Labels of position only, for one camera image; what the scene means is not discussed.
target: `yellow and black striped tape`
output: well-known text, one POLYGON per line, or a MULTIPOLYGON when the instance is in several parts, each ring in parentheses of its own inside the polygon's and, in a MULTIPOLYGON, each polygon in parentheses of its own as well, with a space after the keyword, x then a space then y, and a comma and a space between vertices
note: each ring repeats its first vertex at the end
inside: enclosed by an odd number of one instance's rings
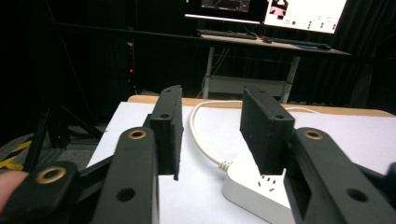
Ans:
POLYGON ((8 170, 22 170, 23 165, 17 163, 11 163, 15 160, 15 158, 20 155, 20 153, 28 148, 32 144, 33 136, 26 139, 22 144, 17 146, 11 153, 9 153, 2 161, 0 161, 0 169, 8 169, 8 170))

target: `white power strip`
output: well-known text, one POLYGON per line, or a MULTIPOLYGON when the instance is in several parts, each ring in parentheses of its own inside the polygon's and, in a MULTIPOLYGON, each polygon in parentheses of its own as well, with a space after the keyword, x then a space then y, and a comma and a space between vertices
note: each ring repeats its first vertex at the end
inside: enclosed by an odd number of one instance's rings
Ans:
POLYGON ((283 175, 260 176, 250 152, 230 165, 222 193, 225 198, 271 223, 294 223, 283 175))

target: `image on screen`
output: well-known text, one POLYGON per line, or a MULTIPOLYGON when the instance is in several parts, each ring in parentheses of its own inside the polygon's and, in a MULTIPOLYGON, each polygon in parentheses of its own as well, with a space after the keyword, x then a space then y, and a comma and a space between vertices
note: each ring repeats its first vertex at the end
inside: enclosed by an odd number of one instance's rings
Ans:
POLYGON ((263 24, 334 34, 347 0, 267 0, 263 24))
POLYGON ((202 7, 248 12, 250 0, 202 0, 202 7))

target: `white cable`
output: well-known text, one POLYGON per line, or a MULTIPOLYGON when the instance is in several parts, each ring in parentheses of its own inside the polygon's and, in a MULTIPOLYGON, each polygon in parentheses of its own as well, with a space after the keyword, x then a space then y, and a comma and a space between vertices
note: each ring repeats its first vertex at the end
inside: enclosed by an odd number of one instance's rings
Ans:
POLYGON ((288 108, 286 108, 286 110, 304 110, 304 111, 308 111, 308 112, 311 112, 311 113, 314 113, 314 114, 320 114, 318 111, 307 109, 307 108, 304 108, 304 107, 288 107, 288 108))
POLYGON ((202 102, 194 107, 194 109, 191 111, 190 119, 189 119, 192 138, 194 139, 195 144, 198 146, 198 149, 208 159, 213 161, 223 171, 227 171, 228 167, 233 162, 232 161, 222 161, 222 160, 216 158, 214 155, 212 155, 209 151, 205 150, 205 148, 202 146, 201 141, 195 131, 194 119, 195 119, 195 114, 196 114, 197 110, 203 105, 219 105, 219 104, 235 104, 235 103, 242 104, 242 101, 207 101, 207 102, 202 102))

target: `cord strain relief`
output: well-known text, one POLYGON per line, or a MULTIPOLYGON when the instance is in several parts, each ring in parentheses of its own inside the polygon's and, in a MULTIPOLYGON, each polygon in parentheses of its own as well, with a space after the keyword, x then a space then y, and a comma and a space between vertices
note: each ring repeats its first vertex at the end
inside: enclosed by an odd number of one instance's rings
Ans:
POLYGON ((220 168, 221 170, 227 172, 228 167, 230 167, 230 165, 231 165, 232 163, 233 163, 232 161, 222 161, 222 162, 219 164, 219 168, 220 168))

